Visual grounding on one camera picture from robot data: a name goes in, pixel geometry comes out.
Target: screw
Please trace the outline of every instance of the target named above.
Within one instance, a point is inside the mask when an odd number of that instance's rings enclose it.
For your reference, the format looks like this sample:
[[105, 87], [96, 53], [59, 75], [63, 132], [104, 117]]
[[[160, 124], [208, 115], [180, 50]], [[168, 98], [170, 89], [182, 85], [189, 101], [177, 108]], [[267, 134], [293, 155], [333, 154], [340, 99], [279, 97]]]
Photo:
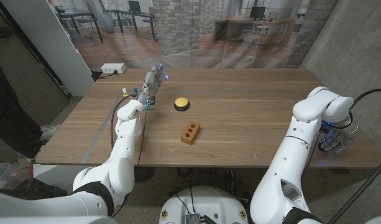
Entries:
[[168, 217], [168, 211], [164, 210], [161, 212], [161, 218], [165, 219]]
[[240, 216], [241, 219], [245, 219], [245, 218], [247, 217], [247, 214], [246, 214], [245, 211], [240, 210], [240, 212], [239, 212], [239, 216]]

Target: orange brick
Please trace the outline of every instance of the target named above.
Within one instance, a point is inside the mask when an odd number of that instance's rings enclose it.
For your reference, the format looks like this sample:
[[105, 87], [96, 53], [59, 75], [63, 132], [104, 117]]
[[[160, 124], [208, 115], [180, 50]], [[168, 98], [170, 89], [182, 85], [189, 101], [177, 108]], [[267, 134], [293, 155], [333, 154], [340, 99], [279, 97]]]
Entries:
[[180, 136], [180, 140], [186, 144], [192, 145], [199, 131], [200, 124], [190, 121]]

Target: desk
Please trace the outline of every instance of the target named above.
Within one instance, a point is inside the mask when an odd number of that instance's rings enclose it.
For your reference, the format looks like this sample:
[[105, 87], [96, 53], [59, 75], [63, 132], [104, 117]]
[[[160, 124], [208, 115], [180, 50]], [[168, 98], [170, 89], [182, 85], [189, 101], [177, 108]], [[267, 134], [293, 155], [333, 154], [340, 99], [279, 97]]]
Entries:
[[[166, 69], [156, 104], [142, 116], [140, 166], [268, 167], [296, 100], [321, 84], [302, 69]], [[110, 155], [109, 112], [122, 88], [140, 88], [146, 69], [98, 80], [37, 156], [41, 164], [99, 165]], [[173, 107], [184, 96], [190, 109]], [[180, 141], [189, 121], [201, 125], [192, 146]], [[312, 168], [376, 168], [381, 153], [364, 133], [342, 154], [315, 151]]]
[[74, 28], [76, 29], [78, 34], [80, 33], [80, 31], [78, 30], [78, 26], [77, 26], [77, 23], [76, 23], [74, 17], [77, 17], [77, 16], [91, 16], [92, 20], [94, 20], [96, 30], [98, 31], [99, 39], [103, 43], [102, 34], [101, 34], [101, 31], [99, 30], [98, 23], [96, 22], [95, 15], [93, 13], [90, 13], [88, 11], [81, 10], [81, 9], [73, 9], [73, 10], [75, 12], [69, 12], [69, 13], [66, 13], [66, 14], [62, 14], [62, 13], [58, 12], [58, 16], [59, 16], [59, 18], [71, 18], [71, 21], [73, 22]]
[[140, 16], [140, 17], [144, 17], [144, 18], [149, 18], [150, 19], [150, 27], [152, 29], [152, 35], [153, 35], [153, 40], [156, 41], [157, 39], [155, 38], [154, 36], [154, 26], [153, 26], [153, 16], [151, 16], [150, 14], [141, 14], [141, 13], [133, 13], [131, 11], [121, 11], [121, 10], [117, 10], [117, 9], [111, 9], [109, 10], [110, 12], [113, 12], [113, 13], [116, 13], [117, 14], [117, 18], [118, 18], [118, 23], [120, 25], [120, 30], [121, 32], [122, 31], [122, 24], [121, 24], [121, 19], [120, 19], [120, 13], [122, 14], [125, 14], [125, 15], [131, 15], [132, 16], [132, 21], [134, 22], [134, 27], [135, 27], [135, 30], [138, 31], [138, 28], [136, 26], [136, 21], [135, 21], [135, 16]]
[[279, 26], [286, 24], [283, 38], [280, 45], [286, 45], [290, 41], [292, 30], [294, 29], [296, 17], [283, 20], [273, 20], [272, 22], [263, 20], [253, 20], [249, 16], [239, 15], [231, 18], [216, 19], [214, 26], [214, 40], [236, 37], [241, 34], [244, 24], [260, 24], [267, 26]]

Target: yellow button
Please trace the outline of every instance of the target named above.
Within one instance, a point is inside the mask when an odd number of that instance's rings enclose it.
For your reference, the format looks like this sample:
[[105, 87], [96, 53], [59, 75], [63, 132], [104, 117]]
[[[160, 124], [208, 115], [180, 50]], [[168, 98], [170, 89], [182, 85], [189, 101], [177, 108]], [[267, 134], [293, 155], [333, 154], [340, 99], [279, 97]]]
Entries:
[[177, 100], [175, 100], [175, 105], [179, 108], [185, 107], [188, 104], [188, 99], [185, 97], [179, 97]]

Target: black strap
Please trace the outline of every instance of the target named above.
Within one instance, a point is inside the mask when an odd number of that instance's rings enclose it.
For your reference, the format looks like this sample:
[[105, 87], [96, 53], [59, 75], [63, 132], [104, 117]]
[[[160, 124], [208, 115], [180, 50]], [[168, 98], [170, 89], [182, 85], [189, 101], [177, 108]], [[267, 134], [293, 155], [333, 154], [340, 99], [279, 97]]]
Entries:
[[323, 223], [320, 219], [310, 214], [309, 212], [306, 212], [299, 208], [292, 208], [292, 210], [288, 212], [287, 216], [284, 218], [282, 224], [296, 224], [307, 218]]
[[111, 197], [111, 194], [108, 188], [105, 185], [101, 184], [100, 181], [91, 182], [82, 187], [79, 187], [72, 193], [72, 195], [82, 191], [102, 197], [102, 199], [106, 203], [106, 206], [108, 207], [108, 215], [109, 216], [113, 215], [113, 212], [114, 212], [113, 198]]

